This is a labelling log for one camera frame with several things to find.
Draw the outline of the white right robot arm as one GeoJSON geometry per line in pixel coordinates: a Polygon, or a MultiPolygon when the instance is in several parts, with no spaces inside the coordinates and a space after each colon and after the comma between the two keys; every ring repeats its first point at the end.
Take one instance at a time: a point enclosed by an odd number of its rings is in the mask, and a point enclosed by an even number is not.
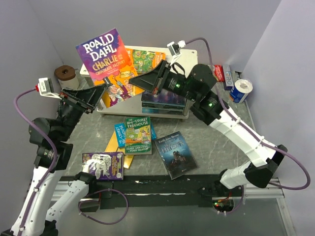
{"type": "Polygon", "coordinates": [[[249,158],[239,167],[221,171],[210,185],[211,195],[226,196],[233,188],[246,184],[267,187],[287,148],[265,142],[226,102],[220,101],[212,92],[217,81],[210,66],[196,64],[188,76],[180,74],[176,67],[180,64],[162,60],[155,69],[129,82],[149,93],[159,94],[165,89],[185,98],[192,103],[190,110],[200,121],[226,136],[249,158]]]}

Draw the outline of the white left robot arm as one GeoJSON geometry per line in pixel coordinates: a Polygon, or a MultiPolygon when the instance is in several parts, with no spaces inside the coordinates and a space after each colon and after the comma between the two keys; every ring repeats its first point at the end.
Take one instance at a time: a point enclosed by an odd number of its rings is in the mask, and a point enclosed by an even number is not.
{"type": "Polygon", "coordinates": [[[53,193],[63,176],[73,144],[67,143],[81,116],[92,113],[108,85],[82,90],[62,89],[54,96],[59,101],[56,118],[28,121],[31,144],[37,145],[30,188],[19,216],[2,236],[56,236],[66,215],[83,197],[97,193],[96,178],[79,172],[71,186],[51,204],[53,193]]]}

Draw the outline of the Charlie Chocolate Factory book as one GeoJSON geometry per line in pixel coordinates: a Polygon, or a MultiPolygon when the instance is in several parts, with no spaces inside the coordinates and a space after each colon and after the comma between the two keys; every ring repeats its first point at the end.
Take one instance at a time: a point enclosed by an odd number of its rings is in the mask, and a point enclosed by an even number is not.
{"type": "Polygon", "coordinates": [[[94,85],[108,84],[102,100],[112,107],[144,92],[129,82],[138,73],[116,28],[76,46],[94,85]]]}

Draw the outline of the orange Treehouse book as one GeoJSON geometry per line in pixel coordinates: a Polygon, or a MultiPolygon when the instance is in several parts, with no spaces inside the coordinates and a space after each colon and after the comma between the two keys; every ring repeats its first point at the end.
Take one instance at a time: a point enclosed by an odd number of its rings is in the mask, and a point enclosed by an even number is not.
{"type": "Polygon", "coordinates": [[[166,54],[163,52],[130,48],[126,48],[126,51],[138,75],[152,71],[162,60],[166,59],[166,54]]]}

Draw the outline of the green 104-Storey Treehouse book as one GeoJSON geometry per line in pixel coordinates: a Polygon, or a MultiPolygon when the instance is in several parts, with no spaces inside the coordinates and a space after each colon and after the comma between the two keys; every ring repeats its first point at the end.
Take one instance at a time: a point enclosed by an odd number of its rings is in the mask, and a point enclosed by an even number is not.
{"type": "Polygon", "coordinates": [[[126,155],[152,154],[151,120],[149,117],[129,117],[125,119],[126,155]]]}

